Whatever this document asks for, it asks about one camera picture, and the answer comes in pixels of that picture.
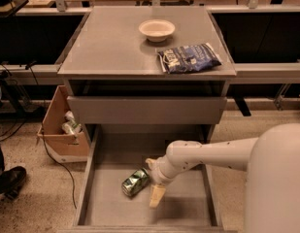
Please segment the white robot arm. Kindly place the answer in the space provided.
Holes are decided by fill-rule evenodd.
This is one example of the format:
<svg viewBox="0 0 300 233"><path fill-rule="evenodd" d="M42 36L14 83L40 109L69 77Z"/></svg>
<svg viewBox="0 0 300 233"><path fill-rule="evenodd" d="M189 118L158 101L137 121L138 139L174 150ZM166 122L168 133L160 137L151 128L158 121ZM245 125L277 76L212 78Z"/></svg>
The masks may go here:
<svg viewBox="0 0 300 233"><path fill-rule="evenodd" d="M174 141L163 156L147 163L152 208L178 174L199 164L219 166L247 173L245 233L300 233L300 123L237 141Z"/></svg>

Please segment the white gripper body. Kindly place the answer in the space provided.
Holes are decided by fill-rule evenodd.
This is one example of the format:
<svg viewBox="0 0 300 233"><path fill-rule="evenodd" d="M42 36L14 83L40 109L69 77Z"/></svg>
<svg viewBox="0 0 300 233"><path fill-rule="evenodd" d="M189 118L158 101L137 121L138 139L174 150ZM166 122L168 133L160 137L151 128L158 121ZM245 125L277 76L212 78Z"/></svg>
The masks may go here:
<svg viewBox="0 0 300 233"><path fill-rule="evenodd" d="M167 157L159 157L156 167L151 170L151 177L156 184L168 185L176 177L176 169Z"/></svg>

